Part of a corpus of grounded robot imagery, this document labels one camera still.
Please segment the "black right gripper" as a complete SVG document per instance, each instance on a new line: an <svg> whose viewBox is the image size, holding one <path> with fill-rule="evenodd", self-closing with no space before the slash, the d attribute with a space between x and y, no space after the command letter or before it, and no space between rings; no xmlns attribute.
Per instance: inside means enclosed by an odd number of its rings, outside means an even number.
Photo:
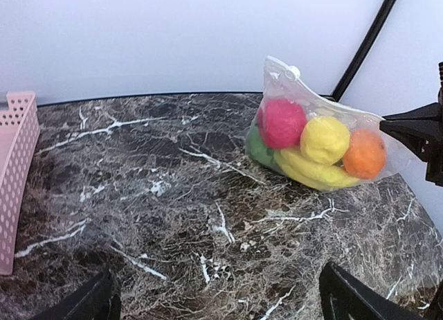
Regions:
<svg viewBox="0 0 443 320"><path fill-rule="evenodd" d="M384 116L379 129L409 150L427 150L426 181L442 187L442 62L438 64L437 103Z"/></svg>

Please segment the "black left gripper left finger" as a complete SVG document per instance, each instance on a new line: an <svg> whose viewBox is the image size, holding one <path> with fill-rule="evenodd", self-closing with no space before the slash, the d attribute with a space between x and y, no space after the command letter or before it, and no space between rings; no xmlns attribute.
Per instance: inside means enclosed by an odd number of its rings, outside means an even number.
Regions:
<svg viewBox="0 0 443 320"><path fill-rule="evenodd" d="M106 264L84 285L33 319L120 319L120 314L120 284Z"/></svg>

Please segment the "yellow fake lemon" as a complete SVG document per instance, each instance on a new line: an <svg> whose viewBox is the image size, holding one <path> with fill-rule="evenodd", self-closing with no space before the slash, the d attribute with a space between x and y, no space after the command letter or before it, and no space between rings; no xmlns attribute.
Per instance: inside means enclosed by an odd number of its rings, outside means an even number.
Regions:
<svg viewBox="0 0 443 320"><path fill-rule="evenodd" d="M350 131L333 116L318 116L307 122L300 137L302 155L327 166L341 160L350 145Z"/></svg>

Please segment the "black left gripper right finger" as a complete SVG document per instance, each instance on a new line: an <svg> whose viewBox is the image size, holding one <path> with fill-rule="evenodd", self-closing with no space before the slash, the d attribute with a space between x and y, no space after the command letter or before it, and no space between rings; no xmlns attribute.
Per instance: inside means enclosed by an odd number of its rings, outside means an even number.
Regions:
<svg viewBox="0 0 443 320"><path fill-rule="evenodd" d="M319 276L324 319L421 319L374 290L333 262Z"/></svg>

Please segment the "clear polka dot zip bag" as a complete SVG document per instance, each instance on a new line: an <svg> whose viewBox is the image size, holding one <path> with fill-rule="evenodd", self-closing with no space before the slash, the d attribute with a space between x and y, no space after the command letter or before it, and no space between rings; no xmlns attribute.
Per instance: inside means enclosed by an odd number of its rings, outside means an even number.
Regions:
<svg viewBox="0 0 443 320"><path fill-rule="evenodd" d="M297 67L268 56L246 153L316 190L367 184L401 172L415 158L379 129L383 120L319 96L301 80Z"/></svg>

